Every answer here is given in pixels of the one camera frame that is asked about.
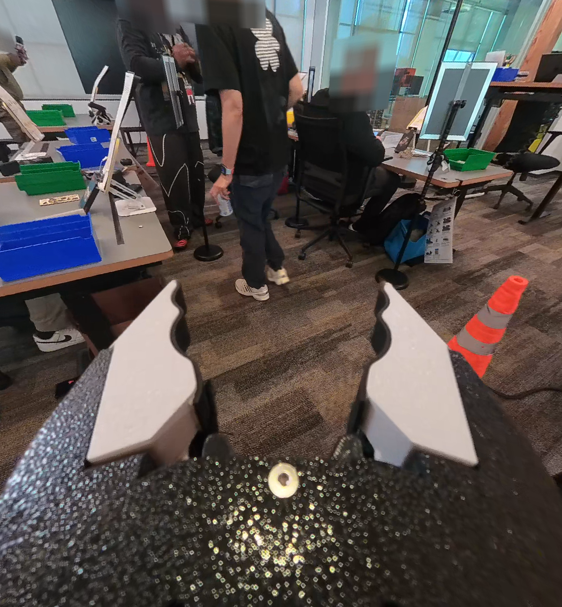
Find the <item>grey panel sign stand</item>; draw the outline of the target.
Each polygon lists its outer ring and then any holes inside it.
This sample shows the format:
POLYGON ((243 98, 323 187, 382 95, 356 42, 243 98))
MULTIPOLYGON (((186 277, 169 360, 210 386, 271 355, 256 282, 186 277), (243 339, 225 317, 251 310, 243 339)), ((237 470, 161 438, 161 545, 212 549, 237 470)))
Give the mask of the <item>grey panel sign stand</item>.
MULTIPOLYGON (((173 108, 173 114, 178 129, 185 126, 185 119, 180 98, 181 91, 177 75, 177 68, 174 57, 165 55, 162 57, 164 71, 166 74, 167 86, 173 108)), ((201 229, 204 243, 194 250, 194 257, 200 262, 214 262, 223 256, 223 250, 217 245, 211 245, 209 242, 208 229, 206 225, 206 217, 204 215, 204 205, 201 210, 201 229)))

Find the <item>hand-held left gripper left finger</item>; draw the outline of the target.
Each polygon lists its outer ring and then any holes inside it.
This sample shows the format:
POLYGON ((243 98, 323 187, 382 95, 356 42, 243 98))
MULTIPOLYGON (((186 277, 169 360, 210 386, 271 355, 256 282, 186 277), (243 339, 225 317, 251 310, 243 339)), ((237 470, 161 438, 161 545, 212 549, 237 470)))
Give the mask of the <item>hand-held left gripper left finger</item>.
POLYGON ((172 280, 112 344, 87 452, 91 465, 147 454, 171 466, 206 429, 201 373, 187 354, 181 285, 172 280))

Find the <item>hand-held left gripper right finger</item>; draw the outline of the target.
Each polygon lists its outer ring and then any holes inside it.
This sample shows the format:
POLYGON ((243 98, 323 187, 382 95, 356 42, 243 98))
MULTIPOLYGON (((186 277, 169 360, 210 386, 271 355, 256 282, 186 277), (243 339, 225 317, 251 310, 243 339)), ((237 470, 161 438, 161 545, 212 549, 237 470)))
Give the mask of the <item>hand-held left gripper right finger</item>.
POLYGON ((373 359, 353 404, 365 457, 405 467, 415 454, 479 465, 449 348, 388 282, 379 284, 373 359))

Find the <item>green tray bin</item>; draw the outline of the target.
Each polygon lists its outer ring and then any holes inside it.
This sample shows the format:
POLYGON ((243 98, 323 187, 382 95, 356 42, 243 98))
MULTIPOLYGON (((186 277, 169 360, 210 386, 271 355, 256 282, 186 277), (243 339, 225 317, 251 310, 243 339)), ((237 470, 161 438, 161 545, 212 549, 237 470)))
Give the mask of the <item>green tray bin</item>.
POLYGON ((496 154, 476 148, 452 148, 444 150, 444 159, 452 171, 475 172, 489 167, 496 154))

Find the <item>black wall screen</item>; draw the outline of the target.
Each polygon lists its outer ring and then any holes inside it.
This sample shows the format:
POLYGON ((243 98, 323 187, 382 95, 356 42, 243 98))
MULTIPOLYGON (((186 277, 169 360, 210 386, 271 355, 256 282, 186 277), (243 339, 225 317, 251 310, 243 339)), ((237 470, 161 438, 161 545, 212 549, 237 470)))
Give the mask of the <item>black wall screen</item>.
POLYGON ((109 67, 99 95, 120 95, 125 66, 117 44, 115 1, 52 1, 85 93, 92 91, 103 66, 109 67))

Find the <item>cardboard box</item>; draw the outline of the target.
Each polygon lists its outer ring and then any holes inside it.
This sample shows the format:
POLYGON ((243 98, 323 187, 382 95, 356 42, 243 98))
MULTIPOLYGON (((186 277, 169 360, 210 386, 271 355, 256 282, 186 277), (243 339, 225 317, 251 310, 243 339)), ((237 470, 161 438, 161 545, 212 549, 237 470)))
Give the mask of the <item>cardboard box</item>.
POLYGON ((106 324, 112 338, 118 338, 165 285, 163 277, 142 277, 128 284, 90 293, 92 303, 88 304, 88 309, 81 314, 72 313, 73 322, 86 342, 89 358, 94 359, 100 352, 88 331, 90 328, 100 333, 100 328, 106 324))

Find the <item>wooden post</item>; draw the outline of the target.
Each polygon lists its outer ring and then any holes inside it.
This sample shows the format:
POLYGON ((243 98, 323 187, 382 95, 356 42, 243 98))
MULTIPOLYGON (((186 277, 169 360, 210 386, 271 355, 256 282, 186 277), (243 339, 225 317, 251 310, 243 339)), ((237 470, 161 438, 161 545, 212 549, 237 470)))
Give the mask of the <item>wooden post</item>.
MULTIPOLYGON (((544 54, 552 52, 562 33, 562 1, 543 1, 540 11, 535 18, 517 63, 521 70, 529 73, 527 82, 535 79, 535 74, 544 54)), ((493 109, 486 125, 490 126, 489 133, 481 144, 485 150, 495 150, 506 134, 517 108, 516 101, 504 101, 498 109, 493 109)))

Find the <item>white side table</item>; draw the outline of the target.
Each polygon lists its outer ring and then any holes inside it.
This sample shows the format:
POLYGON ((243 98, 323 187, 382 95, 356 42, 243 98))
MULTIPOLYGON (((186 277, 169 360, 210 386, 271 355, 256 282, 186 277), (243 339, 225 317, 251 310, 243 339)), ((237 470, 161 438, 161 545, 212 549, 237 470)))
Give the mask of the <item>white side table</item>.
POLYGON ((431 186, 435 186, 444 191, 449 198, 456 198, 456 207, 454 216, 457 217, 460 209, 467 197, 467 193, 479 186, 485 186, 495 180, 510 179, 514 172, 505 169, 504 167, 490 164, 487 168, 481 171, 454 171, 447 169, 443 171, 438 168, 432 177, 429 177, 428 158, 423 156, 413 156, 412 158, 392 157, 386 158, 382 163, 388 171, 413 178, 417 181, 429 183, 428 188, 422 188, 421 194, 424 195, 423 200, 428 204, 427 200, 436 203, 438 200, 433 199, 429 194, 431 186))

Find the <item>black office chair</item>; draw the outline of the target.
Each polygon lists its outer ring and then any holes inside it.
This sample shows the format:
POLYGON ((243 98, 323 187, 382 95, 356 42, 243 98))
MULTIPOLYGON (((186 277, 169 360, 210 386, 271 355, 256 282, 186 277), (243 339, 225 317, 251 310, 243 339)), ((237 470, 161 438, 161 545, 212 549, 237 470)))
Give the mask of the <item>black office chair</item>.
POLYGON ((562 136, 562 131, 548 131, 550 139, 542 145, 539 152, 522 151, 518 153, 499 153, 496 154, 492 163, 512 171, 510 179, 502 186, 489 186, 485 193, 500 192, 500 197, 493 209, 500 208, 502 201, 507 193, 516 197, 517 201, 524 201, 527 204, 527 209, 533 207, 533 201, 529 199, 521 190, 513 186, 513 181, 519 177, 520 181, 525 181, 528 175, 534 171, 550 170, 558 167, 560 161, 553 157, 544 154, 546 148, 550 146, 559 136, 562 136))
POLYGON ((356 215, 366 200, 366 192, 374 181, 376 169, 364 165, 352 171, 343 136, 344 123, 338 117, 315 116, 309 105, 295 111, 295 215, 286 226, 300 238, 304 231, 320 231, 318 236, 302 245, 298 259, 304 261, 309 249, 328 239, 337 242, 346 253, 346 268, 353 267, 353 254, 343 236, 349 230, 346 221, 356 215), (300 218, 300 209, 309 205, 328 217, 327 224, 311 226, 300 218))

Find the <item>white tilted stand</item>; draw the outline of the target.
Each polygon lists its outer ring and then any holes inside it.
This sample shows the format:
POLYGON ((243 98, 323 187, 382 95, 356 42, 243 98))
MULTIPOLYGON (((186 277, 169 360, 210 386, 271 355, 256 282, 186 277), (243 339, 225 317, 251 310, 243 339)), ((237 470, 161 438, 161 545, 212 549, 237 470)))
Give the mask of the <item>white tilted stand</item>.
POLYGON ((97 196, 107 195, 112 213, 113 229, 117 245, 125 243, 123 231, 120 225, 121 218, 139 216, 155 212, 152 199, 142 194, 142 190, 135 191, 124 181, 114 178, 115 166, 121 139, 120 128, 126 111, 132 101, 135 90, 136 76, 133 72, 125 72, 123 93, 119 101, 117 115, 115 117, 111 139, 106 157, 101 163, 100 169, 94 173, 80 202, 80 210, 83 215, 88 215, 97 196))

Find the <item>grey work table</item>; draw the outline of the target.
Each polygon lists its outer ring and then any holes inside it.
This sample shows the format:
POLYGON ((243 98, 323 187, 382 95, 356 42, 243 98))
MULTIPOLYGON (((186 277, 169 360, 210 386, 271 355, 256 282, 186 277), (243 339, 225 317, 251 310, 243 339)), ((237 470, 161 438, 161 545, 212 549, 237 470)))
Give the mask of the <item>grey work table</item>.
MULTIPOLYGON (((42 207, 39 200, 20 191, 14 180, 0 183, 0 226, 80 212, 78 203, 42 207)), ((92 291, 93 282, 108 289, 121 273, 149 268, 173 257, 167 234, 154 212, 117 217, 116 211, 106 193, 98 194, 90 210, 100 262, 11 282, 0 278, 0 299, 32 299, 50 292, 70 297, 92 291)))

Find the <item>printed paper sheet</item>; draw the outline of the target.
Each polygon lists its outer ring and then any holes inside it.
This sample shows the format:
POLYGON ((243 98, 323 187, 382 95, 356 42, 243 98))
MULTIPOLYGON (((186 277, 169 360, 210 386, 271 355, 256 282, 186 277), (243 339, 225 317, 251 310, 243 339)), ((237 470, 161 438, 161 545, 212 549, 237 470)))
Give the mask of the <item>printed paper sheet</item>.
POLYGON ((435 204, 429 216, 424 262, 427 265, 453 263, 454 218, 457 197, 435 204))

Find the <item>black bag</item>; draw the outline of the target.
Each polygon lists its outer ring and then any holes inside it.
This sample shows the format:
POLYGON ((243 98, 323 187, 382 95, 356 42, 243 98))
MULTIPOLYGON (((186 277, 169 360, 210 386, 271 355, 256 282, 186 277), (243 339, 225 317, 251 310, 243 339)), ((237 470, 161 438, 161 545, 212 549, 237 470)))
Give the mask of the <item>black bag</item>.
POLYGON ((405 193, 384 208, 381 197, 374 197, 368 201, 351 229, 368 245, 379 247, 401 221, 411 220, 425 210, 426 203, 421 200, 419 193, 405 193))

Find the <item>brown wooden table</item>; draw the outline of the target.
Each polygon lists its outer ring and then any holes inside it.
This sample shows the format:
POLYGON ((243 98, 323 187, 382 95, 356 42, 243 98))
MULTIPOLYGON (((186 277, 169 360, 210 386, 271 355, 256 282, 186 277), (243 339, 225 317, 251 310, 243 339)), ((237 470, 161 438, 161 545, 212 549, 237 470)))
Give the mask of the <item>brown wooden table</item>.
MULTIPOLYGON (((517 102, 549 102, 562 105, 562 83, 545 83, 545 82, 492 82, 488 92, 485 94, 483 105, 483 113, 477 123, 475 133, 471 138, 469 145, 474 146, 474 143, 479 137, 479 133, 489 115, 492 107, 502 107, 505 101, 517 102)), ((562 172, 559 174, 556 181, 551 186, 543 200, 538 204, 535 210, 527 219, 518 221, 521 225, 531 224, 538 219, 545 218, 550 215, 550 203, 562 187, 562 172)))

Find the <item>orange striped traffic cone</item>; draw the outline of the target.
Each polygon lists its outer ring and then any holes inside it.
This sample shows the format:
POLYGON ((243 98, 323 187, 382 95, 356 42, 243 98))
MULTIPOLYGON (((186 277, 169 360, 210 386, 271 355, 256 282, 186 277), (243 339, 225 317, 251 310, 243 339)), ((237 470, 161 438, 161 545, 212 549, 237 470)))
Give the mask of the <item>orange striped traffic cone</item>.
POLYGON ((513 314, 529 282, 521 276, 510 276, 489 298, 462 330, 448 343, 482 378, 503 339, 513 314))

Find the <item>green parts bin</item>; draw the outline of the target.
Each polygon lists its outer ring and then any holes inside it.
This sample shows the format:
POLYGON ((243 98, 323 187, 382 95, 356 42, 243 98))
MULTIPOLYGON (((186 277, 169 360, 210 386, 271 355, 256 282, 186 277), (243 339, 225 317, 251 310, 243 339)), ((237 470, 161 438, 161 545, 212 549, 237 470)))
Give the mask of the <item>green parts bin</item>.
POLYGON ((65 116, 61 110, 26 110, 26 115, 37 127, 64 127, 65 116))
POLYGON ((85 178, 78 162, 27 164, 15 176, 19 190, 30 196, 82 191, 85 178))

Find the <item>large blue parts bin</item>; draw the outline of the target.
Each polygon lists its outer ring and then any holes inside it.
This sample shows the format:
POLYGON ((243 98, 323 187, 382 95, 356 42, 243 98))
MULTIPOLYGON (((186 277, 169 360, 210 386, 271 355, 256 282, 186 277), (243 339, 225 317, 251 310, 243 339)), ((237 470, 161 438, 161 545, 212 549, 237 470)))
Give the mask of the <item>large blue parts bin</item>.
POLYGON ((0 226, 0 279, 28 279, 102 261, 89 215, 0 226))

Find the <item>small blue parts bin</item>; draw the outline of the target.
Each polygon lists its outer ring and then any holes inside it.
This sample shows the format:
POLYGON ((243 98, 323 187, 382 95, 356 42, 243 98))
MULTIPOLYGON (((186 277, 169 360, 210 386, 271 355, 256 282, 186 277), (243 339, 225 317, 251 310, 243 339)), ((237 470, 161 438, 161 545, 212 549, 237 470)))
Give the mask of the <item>small blue parts bin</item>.
POLYGON ((83 170, 97 170, 105 163, 109 149, 100 142, 60 146, 57 152, 65 162, 79 163, 83 170))
POLYGON ((111 131, 98 126, 68 127, 64 132, 75 145, 108 143, 111 140, 111 131))

